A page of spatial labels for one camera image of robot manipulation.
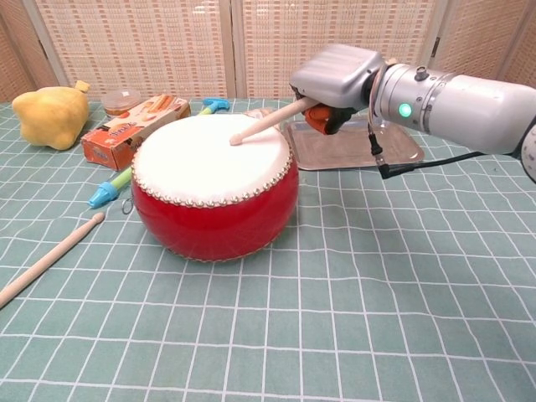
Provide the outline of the silver right hand orange fingertips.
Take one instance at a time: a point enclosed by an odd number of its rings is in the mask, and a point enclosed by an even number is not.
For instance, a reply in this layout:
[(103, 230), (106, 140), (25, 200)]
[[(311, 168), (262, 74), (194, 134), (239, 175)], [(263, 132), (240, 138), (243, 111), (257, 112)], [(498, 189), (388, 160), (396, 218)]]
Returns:
[(386, 62), (381, 53), (346, 44), (329, 44), (291, 74), (298, 99), (318, 102), (303, 112), (309, 126), (324, 135), (337, 133), (369, 107), (374, 79)]

